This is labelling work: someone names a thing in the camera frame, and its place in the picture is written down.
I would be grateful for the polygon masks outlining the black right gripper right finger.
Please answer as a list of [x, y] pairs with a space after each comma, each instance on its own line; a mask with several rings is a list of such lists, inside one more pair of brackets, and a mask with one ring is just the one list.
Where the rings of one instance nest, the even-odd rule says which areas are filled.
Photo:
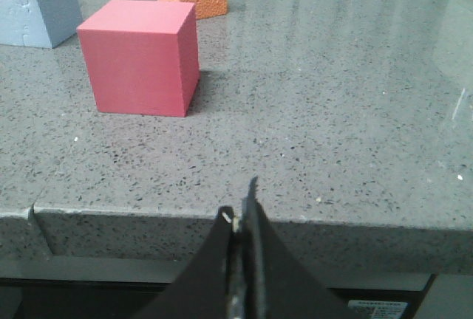
[[257, 178], [242, 203], [247, 318], [349, 318], [350, 310], [320, 284], [276, 235], [256, 200]]

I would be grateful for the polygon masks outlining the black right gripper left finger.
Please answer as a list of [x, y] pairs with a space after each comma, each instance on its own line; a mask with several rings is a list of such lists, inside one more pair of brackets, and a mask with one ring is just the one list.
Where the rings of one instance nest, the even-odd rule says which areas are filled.
[[132, 317], [226, 318], [233, 218], [231, 207], [220, 207], [210, 233], [185, 269]]

